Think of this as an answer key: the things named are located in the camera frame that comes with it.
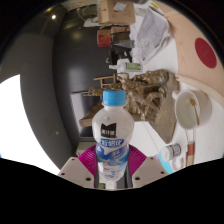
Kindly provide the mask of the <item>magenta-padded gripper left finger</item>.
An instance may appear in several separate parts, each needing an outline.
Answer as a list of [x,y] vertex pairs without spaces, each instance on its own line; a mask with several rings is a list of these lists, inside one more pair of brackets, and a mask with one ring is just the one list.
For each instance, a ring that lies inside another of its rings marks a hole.
[[79,157],[70,157],[58,176],[84,188],[97,188],[99,174],[95,146],[89,147]]

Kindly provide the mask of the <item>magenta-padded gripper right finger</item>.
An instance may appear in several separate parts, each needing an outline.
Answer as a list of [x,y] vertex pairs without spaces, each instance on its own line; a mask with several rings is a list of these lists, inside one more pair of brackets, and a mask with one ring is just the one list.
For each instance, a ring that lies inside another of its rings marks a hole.
[[156,157],[147,157],[136,147],[129,146],[125,172],[125,186],[128,189],[146,186],[166,176],[168,176],[168,172]]

